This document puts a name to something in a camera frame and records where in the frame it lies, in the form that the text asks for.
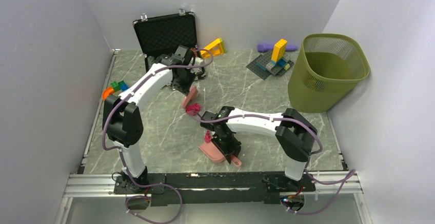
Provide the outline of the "pink hand brush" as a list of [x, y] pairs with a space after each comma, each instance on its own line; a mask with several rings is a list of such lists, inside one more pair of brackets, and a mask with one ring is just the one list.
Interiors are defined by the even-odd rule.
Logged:
[[188, 104], [197, 97], [198, 90], [195, 85], [191, 86], [189, 89], [189, 93], [184, 97], [182, 101], [182, 108], [185, 109]]

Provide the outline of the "pink dustpan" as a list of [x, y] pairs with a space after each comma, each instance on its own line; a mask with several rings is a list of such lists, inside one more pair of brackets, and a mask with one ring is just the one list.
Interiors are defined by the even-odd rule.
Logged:
[[[214, 163], [226, 161], [223, 153], [221, 153], [212, 142], [204, 142], [199, 145], [199, 149]], [[234, 155], [231, 156], [230, 164], [234, 164], [237, 167], [242, 166], [242, 162]]]

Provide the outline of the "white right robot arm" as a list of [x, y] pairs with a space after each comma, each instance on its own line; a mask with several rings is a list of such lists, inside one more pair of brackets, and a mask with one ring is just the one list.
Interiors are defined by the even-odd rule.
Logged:
[[[246, 132], [274, 138], [287, 156], [283, 185], [289, 191], [303, 184], [303, 174], [310, 157], [322, 151], [323, 146], [316, 128], [293, 108], [283, 113], [248, 112], [235, 107], [223, 106], [219, 112], [204, 112], [200, 126], [212, 133], [210, 143], [228, 163], [234, 162], [242, 144], [235, 134]], [[313, 151], [317, 143], [319, 149]]]

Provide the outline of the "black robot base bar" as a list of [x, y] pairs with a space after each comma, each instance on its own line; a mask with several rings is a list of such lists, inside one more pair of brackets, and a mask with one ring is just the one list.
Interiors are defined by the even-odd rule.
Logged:
[[314, 184], [306, 175], [296, 181], [286, 177], [283, 171], [149, 173], [147, 183], [152, 185], [149, 190], [133, 185], [126, 176], [117, 176], [113, 193], [147, 193], [151, 196], [151, 206], [160, 207], [180, 202], [279, 204], [281, 197], [315, 191]]

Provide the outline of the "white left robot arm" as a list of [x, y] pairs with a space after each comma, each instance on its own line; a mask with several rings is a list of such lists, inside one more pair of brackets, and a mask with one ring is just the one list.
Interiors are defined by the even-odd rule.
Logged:
[[143, 192], [149, 183], [147, 167], [139, 149], [144, 130], [140, 109], [165, 86], [184, 95], [182, 108], [186, 108], [197, 96], [197, 87], [193, 83], [196, 74], [192, 68], [198, 65], [195, 50], [178, 46], [173, 54], [157, 57], [146, 74], [126, 91], [105, 98], [102, 138], [113, 141], [119, 151], [122, 173], [128, 177], [127, 187], [132, 192]]

